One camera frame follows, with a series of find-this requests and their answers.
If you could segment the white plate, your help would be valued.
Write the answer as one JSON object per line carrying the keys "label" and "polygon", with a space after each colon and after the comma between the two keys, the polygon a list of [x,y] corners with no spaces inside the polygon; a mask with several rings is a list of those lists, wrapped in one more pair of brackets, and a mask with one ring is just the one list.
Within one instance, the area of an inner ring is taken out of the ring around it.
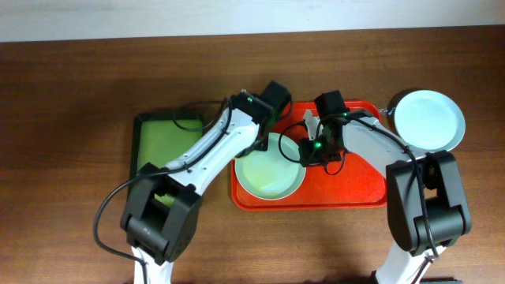
{"label": "white plate", "polygon": [[281,200],[294,194],[305,179],[306,169],[299,160],[298,145],[289,137],[270,133],[267,151],[254,151],[234,161],[241,187],[261,200]]}
{"label": "white plate", "polygon": [[395,106],[393,120],[405,142],[433,152],[451,151],[466,133],[466,120],[457,103],[431,90],[403,96]]}

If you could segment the white plate top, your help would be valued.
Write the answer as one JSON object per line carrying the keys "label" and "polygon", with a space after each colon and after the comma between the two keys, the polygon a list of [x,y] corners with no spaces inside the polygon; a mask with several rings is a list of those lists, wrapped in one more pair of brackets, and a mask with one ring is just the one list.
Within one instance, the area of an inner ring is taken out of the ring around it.
{"label": "white plate top", "polygon": [[395,106],[393,120],[405,142],[433,152],[451,151],[466,133],[466,120],[457,103],[431,90],[403,96]]}

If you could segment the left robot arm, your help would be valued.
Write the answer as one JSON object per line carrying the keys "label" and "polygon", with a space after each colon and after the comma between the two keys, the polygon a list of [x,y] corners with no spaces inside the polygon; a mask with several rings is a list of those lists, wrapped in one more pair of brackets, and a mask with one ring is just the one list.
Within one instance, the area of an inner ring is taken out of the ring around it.
{"label": "left robot arm", "polygon": [[223,114],[187,152],[163,168],[147,163],[129,187],[120,226],[133,250],[136,283],[168,283],[196,232],[203,194],[234,158],[267,149],[291,94],[272,81],[259,94],[232,95]]}

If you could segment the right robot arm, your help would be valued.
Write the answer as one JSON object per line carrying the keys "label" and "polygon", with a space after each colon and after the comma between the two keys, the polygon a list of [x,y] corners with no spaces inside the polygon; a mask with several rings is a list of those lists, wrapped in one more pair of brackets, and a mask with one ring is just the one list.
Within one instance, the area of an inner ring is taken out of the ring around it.
{"label": "right robot arm", "polygon": [[371,274],[379,284],[419,283],[442,252],[470,232],[461,174],[449,151],[430,152],[405,142],[365,109],[351,110],[339,91],[314,100],[318,121],[303,122],[303,167],[326,167],[355,154],[387,186],[387,222],[394,239],[384,263]]}

